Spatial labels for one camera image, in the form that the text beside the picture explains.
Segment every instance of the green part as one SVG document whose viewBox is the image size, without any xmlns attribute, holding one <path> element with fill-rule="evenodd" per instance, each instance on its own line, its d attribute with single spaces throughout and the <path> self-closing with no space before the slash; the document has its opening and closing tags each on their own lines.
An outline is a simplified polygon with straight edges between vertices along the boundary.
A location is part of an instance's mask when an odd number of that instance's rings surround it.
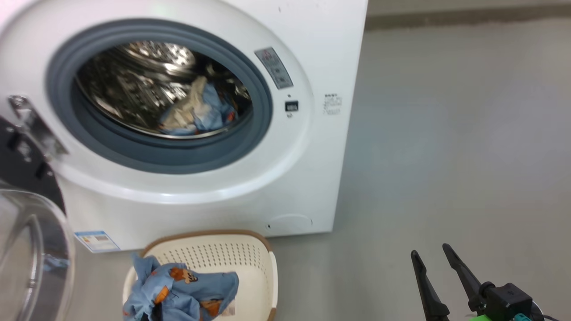
<svg viewBox="0 0 571 321">
<path fill-rule="evenodd" d="M 484 314 L 484 315 L 477 316 L 473 319 L 470 319 L 470 321 L 492 321 L 492 320 L 490 320 L 490 318 Z"/>
</svg>

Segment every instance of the laundry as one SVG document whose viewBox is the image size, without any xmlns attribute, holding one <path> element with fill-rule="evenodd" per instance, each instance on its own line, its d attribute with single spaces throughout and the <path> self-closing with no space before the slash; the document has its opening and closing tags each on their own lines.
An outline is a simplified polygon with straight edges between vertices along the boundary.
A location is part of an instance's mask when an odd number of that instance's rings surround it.
<svg viewBox="0 0 571 321">
<path fill-rule="evenodd" d="M 190 93 L 160 118 L 159 129 L 168 135 L 196 135 L 221 129 L 238 118 L 232 100 L 204 76 L 191 84 Z"/>
<path fill-rule="evenodd" d="M 133 255 L 138 280 L 123 305 L 124 321 L 211 321 L 234 300 L 235 272 L 200 274 L 184 263 L 160 265 Z"/>
</svg>

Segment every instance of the laundry basket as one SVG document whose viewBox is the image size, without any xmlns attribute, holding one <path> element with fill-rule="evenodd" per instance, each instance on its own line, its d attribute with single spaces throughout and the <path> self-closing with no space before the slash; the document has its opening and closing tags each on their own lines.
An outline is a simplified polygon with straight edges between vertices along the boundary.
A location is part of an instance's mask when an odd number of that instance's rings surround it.
<svg viewBox="0 0 571 321">
<path fill-rule="evenodd" d="M 243 230 L 203 231 L 159 239 L 141 256 L 154 255 L 160 264 L 186 263 L 198 273 L 236 272 L 240 286 L 235 314 L 217 321 L 271 321 L 278 304 L 278 268 L 270 243 Z M 123 303 L 137 280 L 131 267 L 123 285 Z"/>
</svg>

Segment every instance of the washing machine door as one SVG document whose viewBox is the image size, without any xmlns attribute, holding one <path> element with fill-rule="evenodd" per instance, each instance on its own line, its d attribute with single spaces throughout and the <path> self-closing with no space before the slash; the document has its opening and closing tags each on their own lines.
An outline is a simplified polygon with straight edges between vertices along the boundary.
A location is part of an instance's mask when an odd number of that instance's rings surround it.
<svg viewBox="0 0 571 321">
<path fill-rule="evenodd" d="M 61 195 L 33 141 L 2 118 L 0 126 L 2 320 L 63 320 L 73 287 L 75 250 Z"/>
</svg>

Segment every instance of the concrete floor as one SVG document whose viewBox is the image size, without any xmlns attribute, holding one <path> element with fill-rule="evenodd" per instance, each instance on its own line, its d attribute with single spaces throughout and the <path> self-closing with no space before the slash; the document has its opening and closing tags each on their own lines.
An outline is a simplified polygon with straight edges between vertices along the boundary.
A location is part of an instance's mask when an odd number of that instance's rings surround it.
<svg viewBox="0 0 571 321">
<path fill-rule="evenodd" d="M 441 245 L 571 319 L 571 23 L 365 35 L 335 230 L 272 239 L 277 321 L 423 320 L 416 249 L 451 320 Z M 68 320 L 121 320 L 129 253 L 78 245 Z"/>
</svg>

